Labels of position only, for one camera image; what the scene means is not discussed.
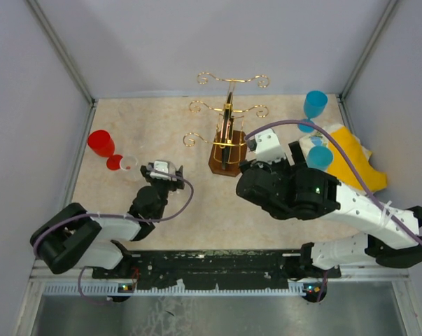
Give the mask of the blue wine glass front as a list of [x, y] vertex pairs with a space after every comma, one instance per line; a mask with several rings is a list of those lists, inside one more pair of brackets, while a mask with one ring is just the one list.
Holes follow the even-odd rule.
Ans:
[[309, 168], [326, 171], [333, 160], [334, 155], [329, 148], [325, 146], [314, 146], [307, 155], [307, 166]]

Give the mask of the clear wine glass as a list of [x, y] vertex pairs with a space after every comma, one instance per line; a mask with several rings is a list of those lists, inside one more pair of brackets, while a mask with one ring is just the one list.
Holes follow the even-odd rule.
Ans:
[[132, 155], [124, 155], [120, 160], [120, 171], [128, 181], [135, 182], [138, 179], [138, 160]]

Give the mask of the blue wine glass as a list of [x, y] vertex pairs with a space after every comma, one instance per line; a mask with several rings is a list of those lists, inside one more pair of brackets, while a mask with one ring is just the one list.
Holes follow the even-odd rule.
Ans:
[[314, 123], [314, 119], [317, 118], [325, 110], [328, 103], [328, 96], [319, 90], [312, 90], [307, 93], [304, 100], [303, 111], [305, 118], [302, 122]]
[[334, 155], [329, 148], [325, 146], [314, 146], [307, 155], [307, 166], [309, 168], [326, 171], [333, 160]]

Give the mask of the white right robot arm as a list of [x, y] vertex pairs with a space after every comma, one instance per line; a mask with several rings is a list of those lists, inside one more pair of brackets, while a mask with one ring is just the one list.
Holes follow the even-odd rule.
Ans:
[[245, 162], [236, 194], [272, 218], [324, 219], [355, 228], [357, 234], [301, 247], [300, 271], [315, 277], [338, 265], [374, 260], [407, 269], [422, 262], [422, 207], [401, 210], [375, 204], [337, 178], [317, 169]]

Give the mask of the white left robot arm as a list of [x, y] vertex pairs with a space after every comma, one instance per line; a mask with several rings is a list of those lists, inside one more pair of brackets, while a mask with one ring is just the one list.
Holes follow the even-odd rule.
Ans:
[[126, 213], [91, 213], [77, 202], [70, 203], [31, 236], [34, 255], [53, 274], [75, 267], [98, 267], [119, 278], [127, 276], [132, 260], [125, 256], [121, 242], [140, 241], [156, 223], [167, 221], [164, 210], [169, 193], [186, 185], [183, 168], [169, 161], [149, 162], [140, 172], [147, 184]]

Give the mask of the red plastic wine glass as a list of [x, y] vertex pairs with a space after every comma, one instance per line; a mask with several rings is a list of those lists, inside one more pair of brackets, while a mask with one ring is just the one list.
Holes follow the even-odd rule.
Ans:
[[101, 158], [106, 158], [106, 167], [111, 171], [120, 169], [122, 155], [117, 154], [115, 142], [104, 129], [93, 131], [87, 138], [87, 145]]

